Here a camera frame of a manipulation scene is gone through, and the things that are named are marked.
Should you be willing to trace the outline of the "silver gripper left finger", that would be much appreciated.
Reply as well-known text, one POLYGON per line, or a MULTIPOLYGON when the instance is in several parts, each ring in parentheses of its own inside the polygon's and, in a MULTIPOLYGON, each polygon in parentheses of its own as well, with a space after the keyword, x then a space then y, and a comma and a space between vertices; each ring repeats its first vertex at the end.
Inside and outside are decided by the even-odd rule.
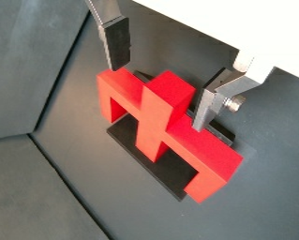
POLYGON ((116 71, 129 62, 129 18, 125 17, 116 0, 85 0, 97 24, 108 66, 116 71))

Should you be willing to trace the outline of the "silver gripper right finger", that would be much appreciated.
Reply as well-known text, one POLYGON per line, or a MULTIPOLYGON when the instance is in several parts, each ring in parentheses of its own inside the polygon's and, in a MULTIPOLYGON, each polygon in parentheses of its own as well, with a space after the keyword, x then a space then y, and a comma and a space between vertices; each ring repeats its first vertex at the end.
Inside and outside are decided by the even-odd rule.
POLYGON ((258 85, 244 72, 230 71, 223 67, 204 84, 193 112, 192 128, 196 131, 205 128, 224 108, 235 113, 246 101, 242 93, 258 85))

